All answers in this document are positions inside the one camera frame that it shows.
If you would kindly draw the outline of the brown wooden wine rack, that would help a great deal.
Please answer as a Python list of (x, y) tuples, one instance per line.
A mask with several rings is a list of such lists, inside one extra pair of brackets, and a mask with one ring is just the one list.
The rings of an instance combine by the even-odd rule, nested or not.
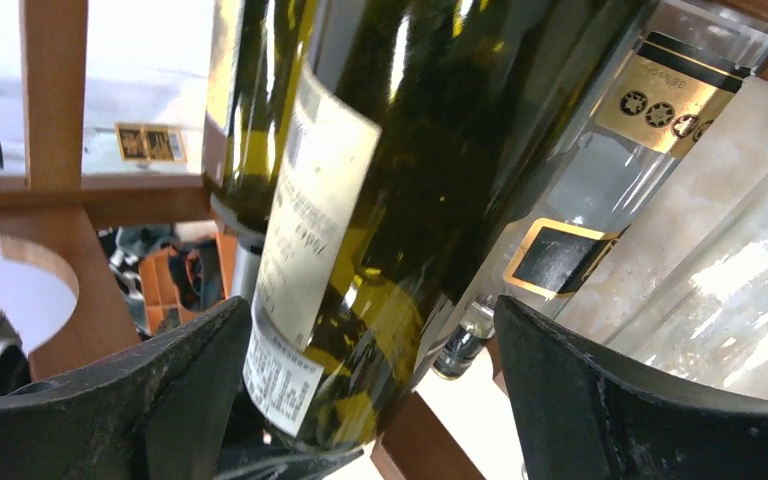
[[(732, 102), (746, 92), (756, 73), (745, 79), (736, 96), (710, 127), (725, 124), (732, 112)], [(509, 218), (501, 233), (513, 219), (514, 207), (523, 187), (510, 205)], [(31, 355), (31, 383), (85, 367), (145, 342), (138, 338), (130, 314), (107, 275), (103, 252), (95, 242), (97, 228), (151, 220), (178, 221), (208, 211), (207, 194), (194, 176), (94, 175), (89, 189), (69, 192), (34, 188), (22, 190), (13, 178), (0, 177), (0, 247), (3, 254), (52, 271), (70, 286), (77, 297), (70, 320), (46, 346)], [(416, 370), (412, 388), (445, 344), (446, 325), (471, 282), (449, 313), (440, 337), (428, 354), (427, 364)], [(268, 430), (263, 414), (246, 389), (243, 375), (253, 327), (253, 297), (251, 300), (240, 296), (232, 298), (236, 297), (248, 303), (251, 324), (243, 341), (245, 356), (240, 382), (216, 469), (209, 479), (224, 476), (232, 479), (268, 476), (310, 479), (314, 466), (333, 470), (355, 457), (366, 444), (351, 451), (306, 453), (293, 449)], [(409, 402), (410, 391), (397, 404), (375, 439), (391, 437), (397, 411)]]

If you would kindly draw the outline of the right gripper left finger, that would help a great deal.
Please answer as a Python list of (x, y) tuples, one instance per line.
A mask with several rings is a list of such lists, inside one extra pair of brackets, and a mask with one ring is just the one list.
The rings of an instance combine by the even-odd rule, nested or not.
[(245, 356), (248, 303), (0, 396), (0, 479), (209, 479)]

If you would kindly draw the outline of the clear square spirit bottle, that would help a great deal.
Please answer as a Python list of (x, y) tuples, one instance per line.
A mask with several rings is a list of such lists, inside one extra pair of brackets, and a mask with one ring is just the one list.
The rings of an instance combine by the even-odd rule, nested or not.
[[(84, 129), (82, 172), (197, 174), (200, 133), (166, 124), (116, 123)], [(0, 171), (25, 171), (25, 143), (0, 139)]]

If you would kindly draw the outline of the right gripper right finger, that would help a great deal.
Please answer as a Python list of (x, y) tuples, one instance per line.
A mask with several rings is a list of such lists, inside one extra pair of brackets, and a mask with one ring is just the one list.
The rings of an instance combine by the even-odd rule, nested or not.
[(684, 380), (510, 296), (494, 322), (531, 479), (768, 479), (768, 401)]

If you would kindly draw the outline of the dark green wine bottle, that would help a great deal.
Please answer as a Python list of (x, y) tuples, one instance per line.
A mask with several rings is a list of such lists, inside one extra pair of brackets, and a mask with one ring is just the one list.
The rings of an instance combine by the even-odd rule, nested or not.
[(202, 178), (212, 209), (237, 237), (230, 293), (246, 300), (254, 294), (316, 12), (307, 0), (214, 4)]

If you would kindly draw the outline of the slim clear glass bottle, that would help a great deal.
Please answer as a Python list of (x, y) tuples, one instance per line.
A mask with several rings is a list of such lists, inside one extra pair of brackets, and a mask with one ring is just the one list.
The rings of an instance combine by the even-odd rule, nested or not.
[(606, 344), (674, 376), (768, 400), (768, 173)]

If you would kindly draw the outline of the dark wine bottle black cap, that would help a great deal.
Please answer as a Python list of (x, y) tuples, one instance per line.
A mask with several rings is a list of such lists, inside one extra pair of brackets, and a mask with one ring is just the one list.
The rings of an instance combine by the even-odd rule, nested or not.
[(244, 383), (302, 452), (375, 439), (518, 191), (651, 1), (324, 1), (301, 66)]

